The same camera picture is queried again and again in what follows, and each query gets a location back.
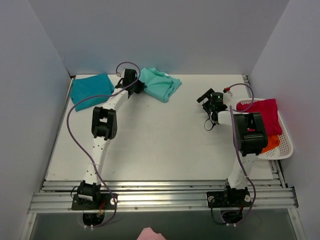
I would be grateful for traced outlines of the mint green t-shirt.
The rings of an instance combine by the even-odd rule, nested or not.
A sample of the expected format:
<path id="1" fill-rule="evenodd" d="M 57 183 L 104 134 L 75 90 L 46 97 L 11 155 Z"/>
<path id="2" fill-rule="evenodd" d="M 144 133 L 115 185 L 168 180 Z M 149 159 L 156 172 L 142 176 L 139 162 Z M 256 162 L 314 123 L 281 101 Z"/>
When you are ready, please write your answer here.
<path id="1" fill-rule="evenodd" d="M 167 103 L 182 85 L 180 79 L 156 68 L 143 68 L 139 80 L 145 85 L 144 92 L 162 103 Z"/>

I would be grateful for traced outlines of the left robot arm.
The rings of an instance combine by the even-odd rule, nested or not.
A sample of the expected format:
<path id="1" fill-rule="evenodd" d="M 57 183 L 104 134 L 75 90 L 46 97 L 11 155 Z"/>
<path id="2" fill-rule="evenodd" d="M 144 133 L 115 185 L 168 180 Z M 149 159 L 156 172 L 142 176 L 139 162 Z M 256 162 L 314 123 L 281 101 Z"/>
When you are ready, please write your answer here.
<path id="1" fill-rule="evenodd" d="M 101 176 L 107 149 L 118 131 L 117 111 L 132 94 L 139 94 L 144 84 L 138 80 L 134 69 L 125 68 L 120 73 L 120 81 L 114 88 L 114 96 L 92 111 L 91 133 L 93 136 L 89 164 L 82 182 L 77 189 L 77 196 L 90 210 L 95 210 L 101 203 Z"/>

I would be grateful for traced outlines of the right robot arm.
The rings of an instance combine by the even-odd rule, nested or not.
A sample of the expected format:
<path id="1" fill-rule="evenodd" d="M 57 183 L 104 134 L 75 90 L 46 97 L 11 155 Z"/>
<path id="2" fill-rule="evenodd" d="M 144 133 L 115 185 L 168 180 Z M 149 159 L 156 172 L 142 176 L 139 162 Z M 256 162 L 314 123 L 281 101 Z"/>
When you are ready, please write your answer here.
<path id="1" fill-rule="evenodd" d="M 226 88 L 223 92 L 216 92 L 210 88 L 196 101 L 202 105 L 213 126 L 225 125 L 232 129 L 236 160 L 227 178 L 230 189 L 222 193 L 223 203 L 232 207 L 240 201 L 240 194 L 237 190 L 244 190 L 248 187 L 253 163 L 268 145 L 268 136 L 262 115 L 259 112 L 248 112 L 254 99 L 251 99 L 250 104 L 244 110 L 233 109 L 231 105 L 227 106 L 224 103 L 224 94 L 228 90 Z"/>

